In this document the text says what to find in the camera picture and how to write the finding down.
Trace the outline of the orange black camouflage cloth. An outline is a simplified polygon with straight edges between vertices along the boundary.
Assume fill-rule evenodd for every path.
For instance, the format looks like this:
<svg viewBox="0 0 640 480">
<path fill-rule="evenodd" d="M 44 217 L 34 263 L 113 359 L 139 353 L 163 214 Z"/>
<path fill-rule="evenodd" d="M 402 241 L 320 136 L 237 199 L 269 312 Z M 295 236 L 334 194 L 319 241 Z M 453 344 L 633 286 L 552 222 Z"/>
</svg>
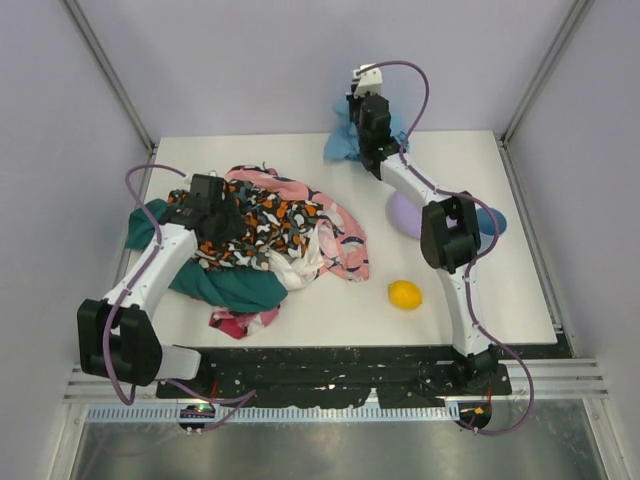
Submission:
<svg viewBox="0 0 640 480">
<path fill-rule="evenodd" d="M 197 240 L 193 259 L 209 271 L 231 268 L 268 269 L 268 253 L 291 253 L 302 257 L 308 248 L 308 235 L 322 218 L 321 206 L 308 200 L 284 200 L 274 191 L 249 181 L 225 180 L 240 212 L 240 235 L 233 240 Z M 161 224 L 187 225 L 185 208 L 189 190 L 169 193 Z"/>
</svg>

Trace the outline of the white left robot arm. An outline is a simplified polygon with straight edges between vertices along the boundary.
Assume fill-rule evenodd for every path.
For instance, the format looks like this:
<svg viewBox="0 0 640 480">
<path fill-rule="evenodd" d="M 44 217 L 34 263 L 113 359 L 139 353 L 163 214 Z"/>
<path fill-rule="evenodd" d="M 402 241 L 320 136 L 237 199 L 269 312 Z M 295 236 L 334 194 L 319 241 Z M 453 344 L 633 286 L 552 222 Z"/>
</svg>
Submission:
<svg viewBox="0 0 640 480">
<path fill-rule="evenodd" d="M 100 300 L 86 299 L 77 311 L 80 365 L 84 373 L 147 386 L 154 381 L 192 380 L 202 355 L 160 343 L 152 318 L 180 269 L 205 243 L 238 238 L 244 220 L 227 182 L 195 174 L 186 196 L 156 219 L 154 233 L 132 270 Z"/>
</svg>

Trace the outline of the light blue cloth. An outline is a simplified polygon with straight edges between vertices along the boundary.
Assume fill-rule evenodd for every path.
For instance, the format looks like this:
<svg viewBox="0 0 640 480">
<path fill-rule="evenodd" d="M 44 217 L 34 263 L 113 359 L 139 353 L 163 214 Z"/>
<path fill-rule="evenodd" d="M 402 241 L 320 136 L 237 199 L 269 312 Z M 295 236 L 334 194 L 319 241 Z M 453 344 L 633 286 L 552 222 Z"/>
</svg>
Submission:
<svg viewBox="0 0 640 480">
<path fill-rule="evenodd" d="M 349 119 L 349 108 L 347 99 L 342 101 L 338 105 L 338 107 L 334 109 L 334 112 L 338 114 L 339 125 L 331 133 L 325 144 L 324 159 L 360 161 L 356 129 Z M 409 145 L 407 133 L 403 130 L 397 129 L 397 121 L 395 120 L 395 117 L 392 115 L 392 113 L 391 131 L 392 135 L 396 138 L 400 145 L 399 153 L 406 153 Z M 380 177 L 380 169 L 367 171 L 373 173 L 376 178 Z"/>
</svg>

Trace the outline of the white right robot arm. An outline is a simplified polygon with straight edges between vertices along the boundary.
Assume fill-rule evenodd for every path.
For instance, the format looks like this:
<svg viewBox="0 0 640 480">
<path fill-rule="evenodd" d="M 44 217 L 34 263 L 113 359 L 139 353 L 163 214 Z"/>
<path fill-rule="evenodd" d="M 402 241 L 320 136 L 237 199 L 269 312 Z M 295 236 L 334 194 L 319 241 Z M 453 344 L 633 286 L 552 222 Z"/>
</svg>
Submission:
<svg viewBox="0 0 640 480">
<path fill-rule="evenodd" d="M 498 358 L 473 309 L 476 281 L 471 268 L 481 247 L 474 201 L 467 191 L 440 192 L 410 162 L 392 136 L 387 99 L 371 93 L 350 93 L 346 99 L 365 169 L 421 211 L 420 250 L 439 276 L 451 318 L 454 383 L 478 383 L 497 372 Z"/>
</svg>

